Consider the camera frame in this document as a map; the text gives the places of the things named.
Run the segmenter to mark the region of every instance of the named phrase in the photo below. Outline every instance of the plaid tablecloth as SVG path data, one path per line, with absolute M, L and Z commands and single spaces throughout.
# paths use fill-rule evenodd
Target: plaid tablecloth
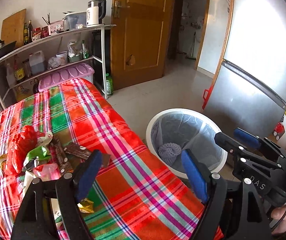
M 24 125 L 52 130 L 65 146 L 75 142 L 111 154 L 89 199 L 95 213 L 85 218 L 99 239 L 188 239 L 203 206 L 163 165 L 97 89 L 74 79 L 27 98 L 0 113 L 0 155 Z M 0 176 L 0 236 L 11 238 L 22 201 L 18 185 L 24 176 Z M 61 239 L 68 239 L 64 227 Z M 215 239 L 222 237 L 218 230 Z

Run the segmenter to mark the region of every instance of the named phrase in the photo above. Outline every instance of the refrigerator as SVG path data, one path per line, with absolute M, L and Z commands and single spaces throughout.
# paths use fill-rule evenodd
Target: refrigerator
M 286 111 L 286 1 L 234 0 L 216 82 L 203 114 L 233 137 L 269 136 Z

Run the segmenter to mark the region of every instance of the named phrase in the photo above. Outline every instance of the purple storage box lid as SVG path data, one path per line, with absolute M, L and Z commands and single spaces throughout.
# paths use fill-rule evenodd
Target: purple storage box lid
M 88 64 L 85 63 L 73 67 L 68 67 L 65 69 L 59 69 L 56 72 L 48 74 L 40 80 L 39 91 L 42 92 L 73 78 L 82 78 L 91 76 L 93 74 L 93 68 L 91 68 Z

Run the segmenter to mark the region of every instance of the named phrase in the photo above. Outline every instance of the blue gripper pad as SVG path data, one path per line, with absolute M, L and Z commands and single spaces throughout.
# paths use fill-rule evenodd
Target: blue gripper pad
M 237 141 L 244 143 L 248 147 L 251 147 L 254 149 L 259 149 L 261 147 L 261 143 L 256 136 L 251 135 L 250 133 L 240 128 L 236 128 L 234 130 L 234 138 Z
M 76 185 L 75 198 L 80 203 L 89 194 L 96 175 L 102 166 L 102 153 L 99 150 L 94 150 L 90 157 L 73 172 L 75 173 L 74 183 Z
M 202 175 L 202 171 L 204 171 L 204 167 L 207 169 L 208 172 L 205 170 L 205 176 L 210 176 L 211 172 L 203 163 L 199 163 L 195 159 L 189 149 L 182 151 L 181 161 L 196 197 L 200 199 L 203 204 L 206 204 L 209 200 L 209 194 L 207 191 L 207 183 Z

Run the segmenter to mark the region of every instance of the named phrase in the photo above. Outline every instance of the cutting board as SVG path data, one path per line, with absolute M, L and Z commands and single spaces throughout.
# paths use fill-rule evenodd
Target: cutting board
M 26 9 L 23 9 L 3 20 L 1 40 L 4 41 L 5 45 L 13 41 L 16 41 L 16 49 L 24 45 L 23 31 L 25 14 Z

